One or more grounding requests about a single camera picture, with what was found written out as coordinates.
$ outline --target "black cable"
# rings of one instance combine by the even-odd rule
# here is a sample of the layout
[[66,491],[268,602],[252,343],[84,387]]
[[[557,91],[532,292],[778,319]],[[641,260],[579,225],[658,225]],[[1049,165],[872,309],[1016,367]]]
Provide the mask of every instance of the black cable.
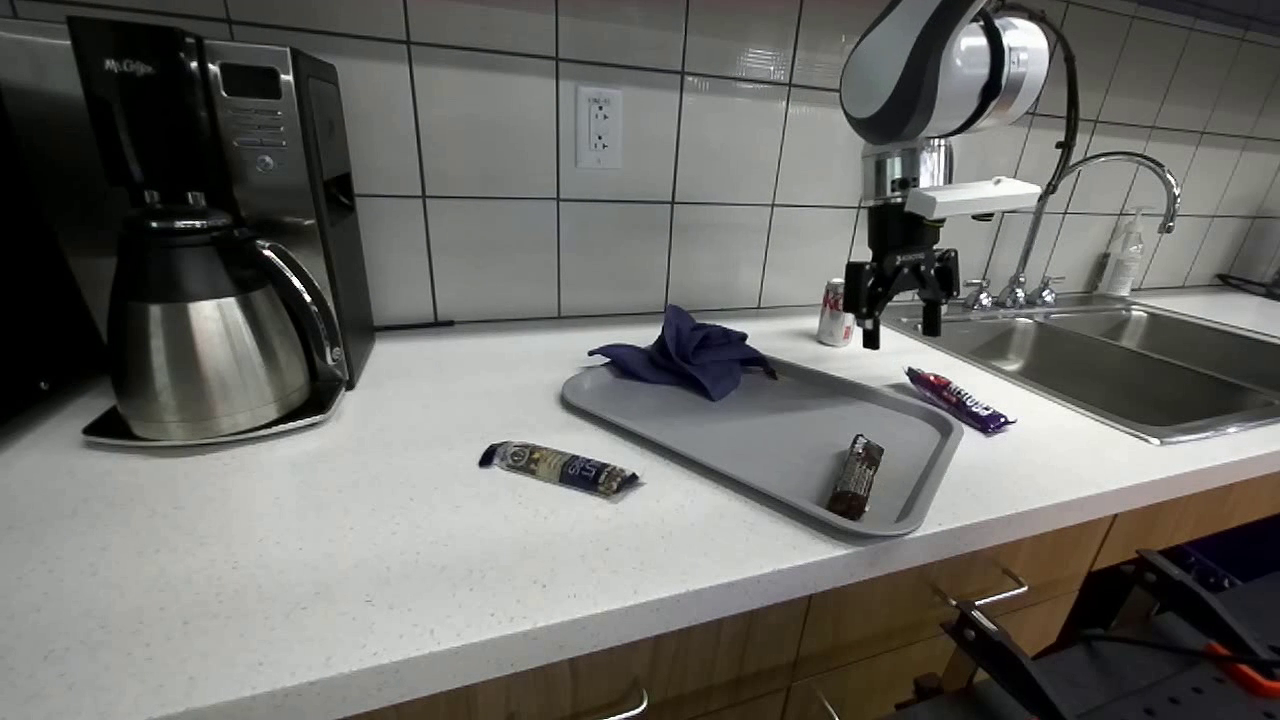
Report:
[[1077,71],[1077,51],[1072,51],[1072,43],[1070,43],[1070,30],[1063,30],[1055,19],[1049,19],[1045,12],[1026,9],[1026,3],[1000,3],[1000,12],[1026,15],[1026,19],[1042,23],[1042,27],[1053,36],[1053,43],[1060,47],[1063,66],[1070,66],[1070,127],[1063,127],[1063,140],[1055,144],[1055,165],[1053,165],[1053,174],[1049,174],[1049,185],[1045,185],[1045,196],[1053,196],[1055,185],[1060,185],[1060,179],[1070,174],[1070,166],[1072,166],[1077,135],[1079,135],[1079,71]]
[[1280,660],[1271,660],[1271,656],[1222,656],[1222,652],[1210,652],[1210,647],[1188,647],[1188,642],[1154,639],[1154,636],[1119,636],[1119,633],[1102,633],[1102,627],[1090,627],[1084,639],[1137,642],[1137,647],[1158,647],[1158,652],[1172,652],[1172,656],[1200,656],[1200,660],[1212,660],[1212,663],[1280,668]]

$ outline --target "carafe handle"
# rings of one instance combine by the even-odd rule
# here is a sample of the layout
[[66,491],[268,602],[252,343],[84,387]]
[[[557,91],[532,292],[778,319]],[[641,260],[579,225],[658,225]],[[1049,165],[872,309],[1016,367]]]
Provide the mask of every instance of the carafe handle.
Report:
[[268,275],[277,292],[284,296],[284,309],[295,309],[295,326],[303,334],[303,347],[321,371],[323,385],[350,385],[350,351],[338,332],[338,316],[327,299],[321,296],[315,280],[271,238],[252,245],[255,254],[268,263]]

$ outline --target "coffee maker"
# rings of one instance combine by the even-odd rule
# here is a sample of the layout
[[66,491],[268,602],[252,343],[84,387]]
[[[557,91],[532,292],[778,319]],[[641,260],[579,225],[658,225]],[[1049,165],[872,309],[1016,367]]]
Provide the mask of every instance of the coffee maker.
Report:
[[128,429],[207,444],[354,387],[372,310],[338,71],[156,23],[67,27],[132,205],[107,310]]

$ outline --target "gray tray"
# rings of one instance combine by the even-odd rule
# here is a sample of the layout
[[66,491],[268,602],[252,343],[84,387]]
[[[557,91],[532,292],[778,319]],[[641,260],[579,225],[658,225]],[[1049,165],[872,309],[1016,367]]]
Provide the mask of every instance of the gray tray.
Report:
[[[819,528],[856,534],[918,532],[953,464],[960,422],[929,403],[842,374],[779,360],[774,367],[778,381],[745,371],[745,385],[711,403],[686,387],[619,381],[596,363],[575,371],[560,399]],[[856,430],[885,444],[885,464],[868,511],[846,518],[823,504]]]

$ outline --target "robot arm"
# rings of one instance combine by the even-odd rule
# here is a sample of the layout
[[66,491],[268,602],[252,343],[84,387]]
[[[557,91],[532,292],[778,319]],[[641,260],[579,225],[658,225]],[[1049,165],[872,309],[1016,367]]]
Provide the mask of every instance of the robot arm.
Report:
[[895,0],[848,51],[842,103],[868,144],[1021,120],[1049,76],[1049,36],[987,0]]

